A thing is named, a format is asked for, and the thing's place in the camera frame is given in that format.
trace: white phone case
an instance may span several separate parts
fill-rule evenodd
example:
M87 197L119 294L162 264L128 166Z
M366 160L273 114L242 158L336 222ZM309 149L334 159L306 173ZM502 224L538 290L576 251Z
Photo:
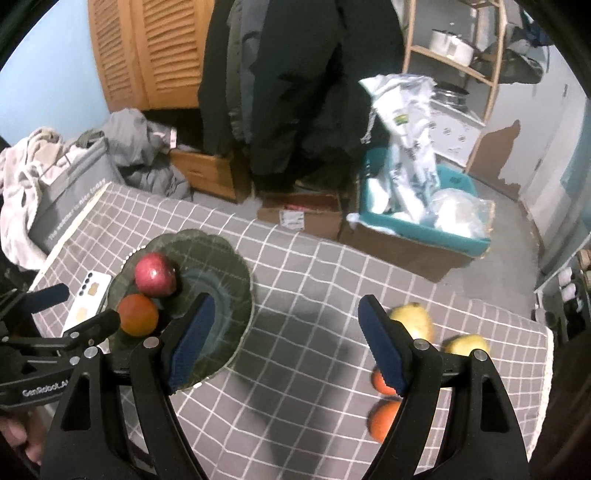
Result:
M106 273L91 270L86 274L82 285L76 292L74 303L61 331L62 335L66 330L91 319L99 313L110 283L111 275Z

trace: white sticker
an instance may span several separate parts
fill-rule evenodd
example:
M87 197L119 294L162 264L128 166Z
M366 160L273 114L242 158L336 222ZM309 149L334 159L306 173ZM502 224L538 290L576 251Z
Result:
M177 129L170 129L170 148L177 148Z
M295 212L293 210L280 210L279 222L281 226L291 230L304 229L304 212Z

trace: white plastic bag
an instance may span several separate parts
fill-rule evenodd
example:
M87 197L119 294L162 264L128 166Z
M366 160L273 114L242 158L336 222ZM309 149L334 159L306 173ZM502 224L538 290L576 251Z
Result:
M414 223L420 223L432 195L440 188L428 134L435 82L425 76L392 74L359 83L371 95L373 111L390 132L381 173L391 182L389 210L395 212L399 206Z
M495 202L462 190L443 189L433 195L429 210L437 230L466 238L489 238Z

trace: human hand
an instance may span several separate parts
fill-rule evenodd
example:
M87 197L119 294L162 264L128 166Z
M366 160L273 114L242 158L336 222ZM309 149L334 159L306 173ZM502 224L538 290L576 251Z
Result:
M41 465L47 431L37 409L18 417L0 415L0 433L12 448L25 446L29 460Z

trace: louvered door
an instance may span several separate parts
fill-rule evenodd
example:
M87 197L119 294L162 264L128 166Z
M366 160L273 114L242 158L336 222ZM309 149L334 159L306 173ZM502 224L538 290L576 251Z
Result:
M135 0L139 63L151 108L197 107L213 0Z
M111 112L150 108L132 28L131 2L89 0L92 47L100 83Z

